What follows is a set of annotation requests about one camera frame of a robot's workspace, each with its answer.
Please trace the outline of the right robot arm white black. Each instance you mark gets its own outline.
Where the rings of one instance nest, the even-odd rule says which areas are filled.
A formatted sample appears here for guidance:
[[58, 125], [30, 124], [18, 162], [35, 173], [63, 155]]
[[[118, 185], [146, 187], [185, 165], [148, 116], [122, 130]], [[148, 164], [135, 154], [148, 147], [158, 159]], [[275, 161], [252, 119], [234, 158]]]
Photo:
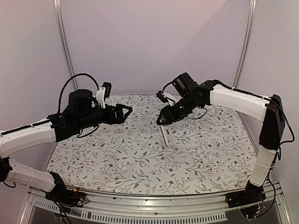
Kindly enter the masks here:
[[268, 179], [276, 160], [281, 158], [282, 135], [289, 122], [283, 111], [281, 97], [278, 95], [260, 96], [223, 84], [219, 80], [195, 82], [188, 73], [182, 73], [170, 82], [181, 96], [175, 101], [172, 95], [163, 90], [156, 96], [167, 106], [161, 109], [157, 125], [170, 125], [181, 121], [195, 108], [206, 105], [226, 107], [247, 114], [262, 122], [259, 135], [259, 151], [253, 173], [244, 190], [228, 193], [226, 202], [229, 208], [257, 203], [266, 199], [263, 184]]

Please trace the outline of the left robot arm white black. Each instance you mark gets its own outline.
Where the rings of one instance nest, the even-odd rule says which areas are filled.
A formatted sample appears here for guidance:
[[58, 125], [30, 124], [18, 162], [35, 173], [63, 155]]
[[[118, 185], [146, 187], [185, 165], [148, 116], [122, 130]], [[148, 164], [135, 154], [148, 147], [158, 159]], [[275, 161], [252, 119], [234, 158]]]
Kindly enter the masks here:
[[109, 97], [105, 87], [94, 96], [90, 90], [80, 89], [69, 94], [63, 112], [49, 115], [36, 123], [1, 132], [0, 134], [0, 180], [17, 182], [45, 192], [46, 199], [70, 207], [81, 207], [88, 202], [86, 193], [79, 189], [67, 189], [63, 179], [55, 172], [42, 172], [25, 166], [10, 158], [13, 153], [42, 145], [60, 142], [70, 137], [82, 138], [84, 129], [100, 124], [122, 124], [133, 111], [132, 107], [107, 105]]

